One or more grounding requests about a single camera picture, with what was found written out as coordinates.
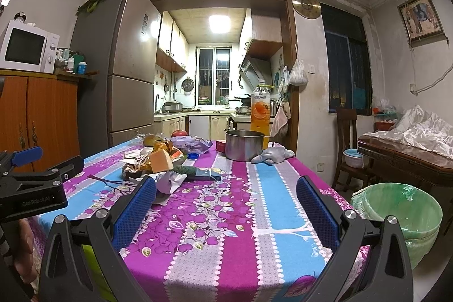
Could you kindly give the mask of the orange white paper bag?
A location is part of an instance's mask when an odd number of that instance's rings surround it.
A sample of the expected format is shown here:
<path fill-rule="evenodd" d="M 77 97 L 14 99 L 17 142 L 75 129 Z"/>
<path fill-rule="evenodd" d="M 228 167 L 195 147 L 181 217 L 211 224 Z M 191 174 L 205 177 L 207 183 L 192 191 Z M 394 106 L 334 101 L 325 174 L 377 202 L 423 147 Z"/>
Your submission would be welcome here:
<path fill-rule="evenodd" d="M 124 179 L 138 178 L 146 174 L 167 172 L 174 168 L 174 162 L 183 158 L 183 153 L 171 141 L 155 143 L 126 152 L 121 159 Z"/>

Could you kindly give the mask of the white plastic wrapper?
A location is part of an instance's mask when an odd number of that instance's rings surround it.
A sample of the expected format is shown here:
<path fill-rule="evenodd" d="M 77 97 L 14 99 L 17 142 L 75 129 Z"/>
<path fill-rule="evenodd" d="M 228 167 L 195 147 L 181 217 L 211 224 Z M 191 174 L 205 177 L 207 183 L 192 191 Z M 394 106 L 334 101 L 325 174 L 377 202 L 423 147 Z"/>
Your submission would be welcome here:
<path fill-rule="evenodd" d="M 153 204 L 161 206 L 166 205 L 166 203 L 170 199 L 170 196 L 182 186 L 186 177 L 186 174 L 179 174 L 174 171 L 167 171 L 156 174 L 154 180 L 156 182 L 157 193 Z"/>

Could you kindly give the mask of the green scouring pad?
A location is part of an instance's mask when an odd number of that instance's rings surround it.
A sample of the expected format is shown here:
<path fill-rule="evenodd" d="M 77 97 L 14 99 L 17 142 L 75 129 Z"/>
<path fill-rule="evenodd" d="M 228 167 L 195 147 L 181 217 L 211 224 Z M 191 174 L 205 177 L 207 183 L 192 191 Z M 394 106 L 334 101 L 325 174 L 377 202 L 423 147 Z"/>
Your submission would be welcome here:
<path fill-rule="evenodd" d="M 181 175 L 187 175 L 188 177 L 194 177 L 196 176 L 197 173 L 197 167 L 193 166 L 175 166 L 173 168 L 173 171 L 181 174 Z"/>

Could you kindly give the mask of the blue cigarette box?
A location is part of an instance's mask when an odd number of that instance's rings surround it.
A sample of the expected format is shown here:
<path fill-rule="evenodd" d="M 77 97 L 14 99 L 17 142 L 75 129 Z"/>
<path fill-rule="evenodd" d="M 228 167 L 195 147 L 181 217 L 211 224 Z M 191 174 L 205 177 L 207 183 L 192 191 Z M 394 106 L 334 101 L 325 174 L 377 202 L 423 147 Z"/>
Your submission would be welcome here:
<path fill-rule="evenodd" d="M 222 179 L 222 174 L 214 169 L 196 168 L 195 174 L 193 175 L 193 179 L 218 182 Z"/>

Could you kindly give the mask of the green lined trash bin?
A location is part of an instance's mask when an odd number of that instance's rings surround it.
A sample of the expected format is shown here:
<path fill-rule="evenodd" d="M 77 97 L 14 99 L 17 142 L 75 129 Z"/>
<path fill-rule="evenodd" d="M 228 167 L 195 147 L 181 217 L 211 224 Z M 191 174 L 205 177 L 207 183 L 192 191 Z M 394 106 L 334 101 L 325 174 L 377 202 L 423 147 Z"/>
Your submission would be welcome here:
<path fill-rule="evenodd" d="M 412 268 L 431 251 L 443 219 L 442 208 L 433 196 L 404 183 L 370 185 L 352 195 L 351 205 L 364 219 L 397 218 Z"/>

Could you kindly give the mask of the kitchen window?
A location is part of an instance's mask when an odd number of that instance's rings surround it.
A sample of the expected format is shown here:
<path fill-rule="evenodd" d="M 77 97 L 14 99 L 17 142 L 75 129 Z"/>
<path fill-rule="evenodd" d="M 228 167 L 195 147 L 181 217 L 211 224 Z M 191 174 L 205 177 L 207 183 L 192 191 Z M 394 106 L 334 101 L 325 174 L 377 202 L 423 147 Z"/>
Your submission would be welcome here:
<path fill-rule="evenodd" d="M 226 106 L 230 100 L 231 48 L 201 48 L 197 51 L 197 104 Z"/>

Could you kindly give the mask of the orange wooden cabinet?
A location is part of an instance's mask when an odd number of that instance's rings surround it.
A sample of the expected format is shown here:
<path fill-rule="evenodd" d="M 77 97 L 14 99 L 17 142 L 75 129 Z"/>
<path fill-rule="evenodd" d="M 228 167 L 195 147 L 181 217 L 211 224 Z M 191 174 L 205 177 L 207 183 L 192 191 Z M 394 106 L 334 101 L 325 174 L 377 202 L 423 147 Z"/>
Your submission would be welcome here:
<path fill-rule="evenodd" d="M 41 159 L 15 172 L 43 172 L 80 154 L 78 87 L 72 74 L 1 70 L 1 151 L 34 146 Z"/>

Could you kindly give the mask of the bread in plastic bag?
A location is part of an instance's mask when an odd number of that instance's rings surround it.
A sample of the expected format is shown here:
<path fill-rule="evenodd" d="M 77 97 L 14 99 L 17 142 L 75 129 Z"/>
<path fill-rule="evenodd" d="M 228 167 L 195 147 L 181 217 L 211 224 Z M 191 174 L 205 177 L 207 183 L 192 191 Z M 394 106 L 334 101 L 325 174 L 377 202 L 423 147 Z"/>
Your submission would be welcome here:
<path fill-rule="evenodd" d="M 156 143 L 164 143 L 165 139 L 163 139 L 161 136 L 157 134 L 146 134 L 143 137 L 143 145 L 147 147 L 152 147 Z"/>

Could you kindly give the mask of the dark wooden table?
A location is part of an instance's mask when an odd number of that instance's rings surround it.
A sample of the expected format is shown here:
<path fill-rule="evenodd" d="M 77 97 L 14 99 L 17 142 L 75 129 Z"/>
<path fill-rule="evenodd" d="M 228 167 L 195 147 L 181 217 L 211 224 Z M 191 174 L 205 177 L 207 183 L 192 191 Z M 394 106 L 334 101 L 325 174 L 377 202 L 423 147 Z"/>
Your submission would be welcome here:
<path fill-rule="evenodd" d="M 437 153 L 370 135 L 358 138 L 358 152 L 384 182 L 407 183 L 426 192 L 452 187 L 452 160 Z"/>

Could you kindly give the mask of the blue wash basin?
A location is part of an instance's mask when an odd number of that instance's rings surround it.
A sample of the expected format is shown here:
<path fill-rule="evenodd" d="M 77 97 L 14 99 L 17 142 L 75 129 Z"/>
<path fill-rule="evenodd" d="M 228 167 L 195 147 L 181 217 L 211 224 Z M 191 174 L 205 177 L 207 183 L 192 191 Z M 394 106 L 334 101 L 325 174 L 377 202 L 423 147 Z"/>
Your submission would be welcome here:
<path fill-rule="evenodd" d="M 365 168 L 363 156 L 358 152 L 357 149 L 346 149 L 343 152 L 343 158 L 347 166 L 350 166 L 355 169 Z"/>

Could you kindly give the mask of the white microwave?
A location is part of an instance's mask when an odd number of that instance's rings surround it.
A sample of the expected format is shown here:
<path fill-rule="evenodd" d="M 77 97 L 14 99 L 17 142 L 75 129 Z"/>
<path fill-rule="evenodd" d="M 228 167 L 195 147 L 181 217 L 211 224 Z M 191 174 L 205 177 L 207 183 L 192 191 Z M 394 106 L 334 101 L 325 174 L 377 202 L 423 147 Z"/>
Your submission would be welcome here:
<path fill-rule="evenodd" d="M 11 20 L 1 34 L 1 69 L 53 74 L 60 36 Z"/>

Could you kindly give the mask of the red apple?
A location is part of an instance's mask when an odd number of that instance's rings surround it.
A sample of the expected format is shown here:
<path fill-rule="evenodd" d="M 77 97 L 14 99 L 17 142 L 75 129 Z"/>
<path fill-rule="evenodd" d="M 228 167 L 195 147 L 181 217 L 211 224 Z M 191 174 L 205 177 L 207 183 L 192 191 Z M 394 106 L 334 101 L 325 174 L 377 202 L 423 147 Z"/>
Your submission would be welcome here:
<path fill-rule="evenodd" d="M 172 137 L 178 137 L 178 136 L 187 136 L 188 133 L 186 130 L 175 130 L 174 132 L 171 133 Z"/>

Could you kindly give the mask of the blue bottle cap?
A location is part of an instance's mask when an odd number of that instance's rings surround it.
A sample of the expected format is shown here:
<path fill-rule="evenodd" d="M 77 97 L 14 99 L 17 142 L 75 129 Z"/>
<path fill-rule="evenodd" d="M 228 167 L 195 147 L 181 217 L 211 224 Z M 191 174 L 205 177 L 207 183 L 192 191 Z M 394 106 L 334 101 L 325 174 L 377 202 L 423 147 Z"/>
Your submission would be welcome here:
<path fill-rule="evenodd" d="M 199 156 L 200 156 L 200 155 L 199 155 L 198 153 L 188 153 L 188 154 L 187 154 L 187 158 L 188 158 L 188 159 L 192 159 L 192 160 L 198 159 Z"/>

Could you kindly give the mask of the purple snack bag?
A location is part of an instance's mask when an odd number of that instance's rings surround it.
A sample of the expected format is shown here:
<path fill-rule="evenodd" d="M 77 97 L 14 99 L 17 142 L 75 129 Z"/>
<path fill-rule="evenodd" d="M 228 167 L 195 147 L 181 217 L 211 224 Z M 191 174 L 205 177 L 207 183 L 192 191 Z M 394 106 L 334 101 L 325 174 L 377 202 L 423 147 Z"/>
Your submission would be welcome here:
<path fill-rule="evenodd" d="M 207 152 L 213 145 L 211 140 L 206 140 L 198 136 L 174 136 L 170 141 L 183 154 L 197 153 L 201 155 Z"/>

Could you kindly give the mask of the grey refrigerator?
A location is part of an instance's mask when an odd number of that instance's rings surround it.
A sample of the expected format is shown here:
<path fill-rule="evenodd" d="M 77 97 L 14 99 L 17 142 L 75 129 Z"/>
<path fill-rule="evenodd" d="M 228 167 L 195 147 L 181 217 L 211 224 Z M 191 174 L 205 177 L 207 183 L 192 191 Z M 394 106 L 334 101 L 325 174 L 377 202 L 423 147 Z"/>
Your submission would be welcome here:
<path fill-rule="evenodd" d="M 95 0 L 78 12 L 70 49 L 96 74 L 80 89 L 82 156 L 151 132 L 160 25 L 150 0 Z"/>

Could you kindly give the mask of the white plastic sheet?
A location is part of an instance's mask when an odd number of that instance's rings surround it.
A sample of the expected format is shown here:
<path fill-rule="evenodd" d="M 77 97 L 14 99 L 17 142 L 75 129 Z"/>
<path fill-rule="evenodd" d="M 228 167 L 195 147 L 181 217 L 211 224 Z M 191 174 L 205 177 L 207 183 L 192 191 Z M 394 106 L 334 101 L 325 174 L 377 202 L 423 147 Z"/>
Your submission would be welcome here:
<path fill-rule="evenodd" d="M 364 137 L 400 143 L 452 159 L 452 124 L 420 106 L 405 111 L 391 130 L 367 132 Z"/>

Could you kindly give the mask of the wooden chair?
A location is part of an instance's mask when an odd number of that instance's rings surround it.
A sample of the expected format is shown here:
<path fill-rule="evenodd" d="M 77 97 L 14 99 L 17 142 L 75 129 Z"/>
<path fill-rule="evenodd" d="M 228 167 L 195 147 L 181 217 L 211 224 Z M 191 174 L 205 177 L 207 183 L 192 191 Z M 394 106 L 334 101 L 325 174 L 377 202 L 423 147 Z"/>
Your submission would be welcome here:
<path fill-rule="evenodd" d="M 332 187 L 336 189 L 337 185 L 346 190 L 353 190 L 351 186 L 352 179 L 362 181 L 364 187 L 369 185 L 372 178 L 372 173 L 362 164 L 361 168 L 351 166 L 346 162 L 344 152 L 347 149 L 357 149 L 357 113 L 356 110 L 337 108 L 336 122 L 338 133 L 338 156 L 336 170 Z"/>

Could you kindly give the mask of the small red box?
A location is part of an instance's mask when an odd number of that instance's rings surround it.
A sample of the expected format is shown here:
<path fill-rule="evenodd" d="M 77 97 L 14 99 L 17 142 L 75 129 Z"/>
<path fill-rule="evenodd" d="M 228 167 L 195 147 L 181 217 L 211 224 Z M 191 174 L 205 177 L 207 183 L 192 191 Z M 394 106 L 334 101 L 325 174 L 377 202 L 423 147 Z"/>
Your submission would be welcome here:
<path fill-rule="evenodd" d="M 225 153 L 226 152 L 226 141 L 217 140 L 216 141 L 216 150 L 220 153 Z"/>

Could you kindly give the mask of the pink hanging cloth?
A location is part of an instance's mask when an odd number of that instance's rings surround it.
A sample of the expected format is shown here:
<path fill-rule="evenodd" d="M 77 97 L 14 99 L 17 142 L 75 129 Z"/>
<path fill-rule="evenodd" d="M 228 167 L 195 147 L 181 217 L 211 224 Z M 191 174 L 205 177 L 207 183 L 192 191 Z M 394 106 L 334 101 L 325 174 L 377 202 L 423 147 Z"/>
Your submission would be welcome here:
<path fill-rule="evenodd" d="M 283 104 L 279 105 L 279 108 L 276 112 L 276 116 L 273 120 L 273 125 L 270 130 L 270 136 L 275 137 L 279 134 L 279 131 L 282 130 L 288 123 L 288 118 L 284 110 Z"/>

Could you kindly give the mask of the steel pot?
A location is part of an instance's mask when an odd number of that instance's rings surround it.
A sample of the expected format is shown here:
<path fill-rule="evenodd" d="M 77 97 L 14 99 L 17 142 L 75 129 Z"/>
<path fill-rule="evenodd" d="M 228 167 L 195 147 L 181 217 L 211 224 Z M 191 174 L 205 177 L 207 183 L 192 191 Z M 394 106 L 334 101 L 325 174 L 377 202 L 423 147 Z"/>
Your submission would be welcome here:
<path fill-rule="evenodd" d="M 269 135 L 252 130 L 227 130 L 225 156 L 237 162 L 250 162 L 263 151 L 263 142 Z"/>

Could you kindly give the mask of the electric kettle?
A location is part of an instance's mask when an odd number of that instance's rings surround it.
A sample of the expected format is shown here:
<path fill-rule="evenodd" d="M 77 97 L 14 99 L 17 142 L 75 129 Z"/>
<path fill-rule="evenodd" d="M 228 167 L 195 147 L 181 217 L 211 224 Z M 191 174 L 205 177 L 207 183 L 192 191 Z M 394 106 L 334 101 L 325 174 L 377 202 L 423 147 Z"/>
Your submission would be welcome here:
<path fill-rule="evenodd" d="M 278 103 L 272 99 L 270 101 L 270 116 L 275 117 L 278 110 Z"/>

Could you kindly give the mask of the orange juice bottle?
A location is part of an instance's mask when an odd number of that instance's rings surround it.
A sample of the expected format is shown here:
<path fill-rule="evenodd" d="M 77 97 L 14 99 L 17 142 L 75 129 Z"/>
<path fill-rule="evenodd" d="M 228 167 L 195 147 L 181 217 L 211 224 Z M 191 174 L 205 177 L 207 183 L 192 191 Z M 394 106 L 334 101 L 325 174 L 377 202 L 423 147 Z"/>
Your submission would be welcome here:
<path fill-rule="evenodd" d="M 251 123 L 250 129 L 264 135 L 262 148 L 269 145 L 270 133 L 270 89 L 265 80 L 258 80 L 257 87 L 251 94 Z"/>

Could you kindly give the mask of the hanging white plastic bag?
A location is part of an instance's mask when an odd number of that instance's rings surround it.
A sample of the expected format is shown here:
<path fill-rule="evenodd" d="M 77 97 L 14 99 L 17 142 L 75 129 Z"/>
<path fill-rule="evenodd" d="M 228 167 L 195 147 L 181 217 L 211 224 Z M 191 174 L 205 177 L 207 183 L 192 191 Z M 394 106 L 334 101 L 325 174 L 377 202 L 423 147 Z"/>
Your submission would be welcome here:
<path fill-rule="evenodd" d="M 289 75 L 289 83 L 297 87 L 305 87 L 308 83 L 308 79 L 305 73 L 305 65 L 303 59 L 298 57 L 292 66 L 292 70 Z"/>

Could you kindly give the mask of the dark window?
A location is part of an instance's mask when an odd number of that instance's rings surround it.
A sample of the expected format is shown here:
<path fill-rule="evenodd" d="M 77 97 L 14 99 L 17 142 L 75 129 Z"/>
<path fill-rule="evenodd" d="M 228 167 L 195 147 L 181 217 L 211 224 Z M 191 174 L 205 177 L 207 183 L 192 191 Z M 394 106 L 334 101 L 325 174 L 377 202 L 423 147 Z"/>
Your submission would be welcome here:
<path fill-rule="evenodd" d="M 322 4 L 329 67 L 329 110 L 353 109 L 369 116 L 372 74 L 369 48 L 361 18 Z"/>

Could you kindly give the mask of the framed wall picture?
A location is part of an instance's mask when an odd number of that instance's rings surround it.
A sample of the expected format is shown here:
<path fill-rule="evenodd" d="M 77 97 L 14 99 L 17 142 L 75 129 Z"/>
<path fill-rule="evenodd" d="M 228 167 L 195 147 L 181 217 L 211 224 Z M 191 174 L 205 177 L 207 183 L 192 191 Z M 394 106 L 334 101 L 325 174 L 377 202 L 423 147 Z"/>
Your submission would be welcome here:
<path fill-rule="evenodd" d="M 432 0 L 408 0 L 398 6 L 409 44 L 444 37 L 438 12 Z"/>

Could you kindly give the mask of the gold wall clock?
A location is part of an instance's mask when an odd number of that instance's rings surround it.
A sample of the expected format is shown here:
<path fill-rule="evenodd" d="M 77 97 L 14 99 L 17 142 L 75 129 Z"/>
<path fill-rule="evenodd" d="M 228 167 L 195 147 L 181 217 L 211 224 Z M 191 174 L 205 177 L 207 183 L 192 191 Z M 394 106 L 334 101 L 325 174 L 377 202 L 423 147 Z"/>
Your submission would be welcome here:
<path fill-rule="evenodd" d="M 294 10 L 307 19 L 317 19 L 321 15 L 321 5 L 318 0 L 292 0 Z"/>

